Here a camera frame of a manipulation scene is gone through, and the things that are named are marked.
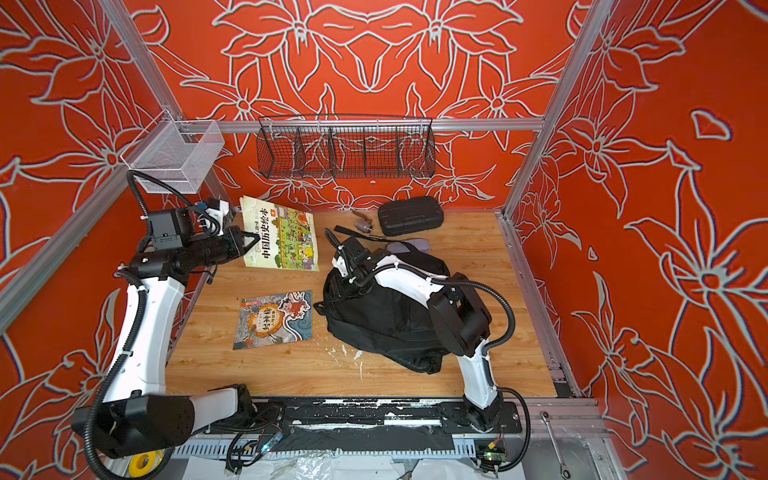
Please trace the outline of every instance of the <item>book cover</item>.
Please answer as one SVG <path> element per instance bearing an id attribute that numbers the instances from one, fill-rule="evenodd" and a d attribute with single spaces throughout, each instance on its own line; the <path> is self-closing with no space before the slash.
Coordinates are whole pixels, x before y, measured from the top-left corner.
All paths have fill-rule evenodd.
<path id="1" fill-rule="evenodd" d="M 240 303 L 234 350 L 312 338 L 312 290 L 246 298 Z"/>
<path id="2" fill-rule="evenodd" d="M 318 271 L 317 237 L 312 214 L 241 197 L 243 228 L 261 236 L 245 255 L 246 266 Z"/>

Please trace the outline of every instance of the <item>picture book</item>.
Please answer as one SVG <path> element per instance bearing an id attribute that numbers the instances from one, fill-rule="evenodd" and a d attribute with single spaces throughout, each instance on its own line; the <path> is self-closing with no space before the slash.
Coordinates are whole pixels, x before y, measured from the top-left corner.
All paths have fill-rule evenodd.
<path id="1" fill-rule="evenodd" d="M 261 236 L 245 255 L 246 266 L 319 270 L 312 214 L 251 197 L 241 197 L 240 206 L 245 231 Z"/>
<path id="2" fill-rule="evenodd" d="M 312 338 L 312 290 L 243 299 L 233 349 Z"/>

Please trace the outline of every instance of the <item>wooden floor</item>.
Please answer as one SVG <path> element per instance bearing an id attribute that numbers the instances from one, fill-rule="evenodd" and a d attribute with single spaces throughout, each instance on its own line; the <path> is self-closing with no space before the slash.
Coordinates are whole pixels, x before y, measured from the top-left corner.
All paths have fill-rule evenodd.
<path id="1" fill-rule="evenodd" d="M 214 283 L 203 289 L 168 363 L 168 393 L 196 394 L 244 382 L 255 396 L 460 396 L 464 384 L 453 355 L 443 359 L 442 371 L 435 375 L 411 372 L 372 353 L 358 356 L 356 349 L 328 333 L 325 317 L 315 311 L 311 340 L 232 349 L 240 299 L 296 290 L 312 290 L 313 301 L 322 298 L 333 253 L 323 228 L 351 228 L 355 220 L 349 213 L 315 214 L 319 272 L 248 268 L 242 260 L 221 266 Z M 491 351 L 496 382 L 523 396 L 555 396 L 495 215 L 446 213 L 439 229 L 408 237 L 428 238 L 430 253 L 452 273 L 492 286 L 514 308 L 515 336 Z M 363 243 L 371 250 L 382 245 Z M 495 300 L 483 292 L 481 296 L 493 316 L 492 338 L 497 338 L 506 329 L 506 316 Z"/>

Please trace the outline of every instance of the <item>black strap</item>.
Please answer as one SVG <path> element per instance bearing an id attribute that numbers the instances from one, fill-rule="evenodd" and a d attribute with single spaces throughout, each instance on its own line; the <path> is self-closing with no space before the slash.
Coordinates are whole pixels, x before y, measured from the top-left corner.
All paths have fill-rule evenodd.
<path id="1" fill-rule="evenodd" d="M 370 240 L 372 242 L 387 242 L 387 243 L 391 243 L 392 242 L 392 240 L 387 240 L 384 237 L 378 237 L 376 235 L 370 235 L 370 236 L 363 235 L 362 233 L 358 233 L 358 232 L 356 232 L 354 230 L 350 230 L 349 228 L 346 228 L 346 227 L 340 227 L 339 225 L 336 225 L 333 228 L 333 231 L 334 232 L 339 232 L 339 233 L 344 233 L 345 235 L 350 235 L 352 237 L 362 238 L 363 240 Z"/>

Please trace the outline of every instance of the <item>red wall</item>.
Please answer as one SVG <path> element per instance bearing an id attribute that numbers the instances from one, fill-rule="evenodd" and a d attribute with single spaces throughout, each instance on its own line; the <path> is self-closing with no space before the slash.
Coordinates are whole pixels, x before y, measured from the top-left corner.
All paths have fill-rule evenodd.
<path id="1" fill-rule="evenodd" d="M 159 112 L 97 2 L 0 0 L 0 290 L 113 171 Z M 155 207 L 160 197 L 149 200 Z M 86 468 L 73 410 L 120 332 L 144 227 L 123 193 L 0 339 L 0 478 Z"/>
<path id="2" fill-rule="evenodd" d="M 309 2 L 281 0 L 190 10 L 183 2 L 125 3 L 186 116 L 227 120 L 543 115 L 588 5 L 339 0 L 310 9 Z M 430 180 L 267 180 L 256 172 L 253 136 L 241 134 L 228 138 L 231 155 L 217 162 L 217 173 L 232 198 L 313 209 L 369 208 L 425 194 L 446 207 L 494 208 L 532 140 L 532 132 L 439 135 Z"/>
<path id="3" fill-rule="evenodd" d="M 515 211 L 631 478 L 768 475 L 767 42 L 760 2 L 617 2 Z"/>
<path id="4" fill-rule="evenodd" d="M 0 1 L 0 290 L 159 112 L 97 5 Z"/>

